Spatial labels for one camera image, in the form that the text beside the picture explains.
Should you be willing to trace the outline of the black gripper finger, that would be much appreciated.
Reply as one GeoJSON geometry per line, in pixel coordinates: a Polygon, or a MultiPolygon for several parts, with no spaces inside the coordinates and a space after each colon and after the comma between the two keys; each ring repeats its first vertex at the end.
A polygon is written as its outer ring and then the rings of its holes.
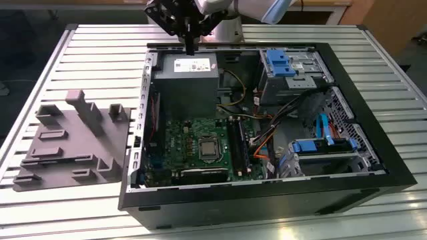
{"type": "Polygon", "coordinates": [[[193,55],[198,50],[198,38],[206,36],[213,28],[225,19],[228,11],[217,11],[209,15],[200,12],[189,15],[189,54],[193,55]]]}
{"type": "MultiPolygon", "coordinates": [[[[152,20],[152,1],[146,2],[144,13],[152,20]]],[[[186,17],[184,20],[173,21],[170,24],[157,20],[154,22],[162,30],[170,35],[176,35],[180,41],[184,43],[185,54],[190,55],[190,20],[186,17]]]]}

